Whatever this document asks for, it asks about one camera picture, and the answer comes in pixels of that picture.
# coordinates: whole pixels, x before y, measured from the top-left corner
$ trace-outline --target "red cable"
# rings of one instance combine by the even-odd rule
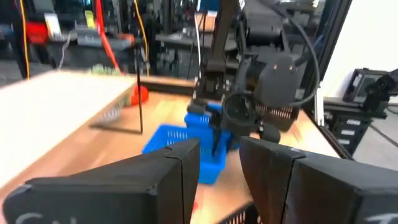
[[[96,18],[97,18],[98,32],[99,32],[99,35],[101,36],[102,44],[104,45],[106,55],[111,59],[114,68],[121,72],[118,62],[116,61],[116,57],[114,56],[114,53],[112,51],[111,45],[109,44],[109,41],[106,38],[104,14],[102,12],[101,0],[95,1],[95,8],[96,8],[95,13],[96,13]]]

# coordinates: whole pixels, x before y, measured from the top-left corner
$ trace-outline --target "floor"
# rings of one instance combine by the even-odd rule
[[[44,67],[39,64],[31,64],[32,76],[50,70],[50,67]],[[11,84],[21,79],[18,66],[13,61],[0,61],[0,86]],[[398,142],[398,115],[388,112],[386,120],[377,119],[373,125],[381,130],[391,139]],[[358,162],[372,164],[379,167],[398,170],[398,148],[384,139],[375,130],[369,128],[359,144],[354,158]]]

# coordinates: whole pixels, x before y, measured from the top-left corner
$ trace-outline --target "yellow cable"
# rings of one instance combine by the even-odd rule
[[[144,24],[142,23],[141,14],[139,13],[137,0],[134,0],[134,5],[136,7],[136,13],[137,13],[137,17],[138,17],[139,26],[141,27],[142,35],[144,36],[145,60],[146,60],[146,67],[147,67],[147,76],[149,76],[149,65],[148,65],[149,52],[148,52],[147,37],[146,37],[145,29],[144,29]]]
[[[30,78],[30,67],[29,67],[29,58],[27,56],[26,18],[25,18],[25,9],[24,9],[23,0],[19,0],[19,4],[21,7],[22,27],[24,30],[24,49],[25,49],[25,61],[26,61],[26,73],[27,73],[27,79],[29,79]]]

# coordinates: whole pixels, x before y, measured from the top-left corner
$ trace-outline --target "blue plastic basket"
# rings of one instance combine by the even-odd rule
[[[221,105],[217,104],[209,104],[209,107],[215,110],[221,111]],[[200,128],[200,129],[211,129],[209,126],[210,116],[207,114],[198,115],[193,113],[187,113],[184,118],[185,124],[187,128]],[[227,146],[230,145],[232,141],[232,134],[229,131],[223,131],[221,138],[227,142]],[[237,149],[239,147],[238,143],[233,144],[233,148]]]
[[[212,156],[213,131],[211,129],[183,128],[162,124],[146,144],[142,153],[147,154],[190,138],[200,138],[199,183],[214,184],[220,172],[225,168],[227,142],[220,138],[217,152]]]

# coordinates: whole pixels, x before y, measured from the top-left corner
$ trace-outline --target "white wall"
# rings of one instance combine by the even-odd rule
[[[363,67],[398,68],[397,0],[353,0],[323,79],[325,96],[342,97],[352,71]]]

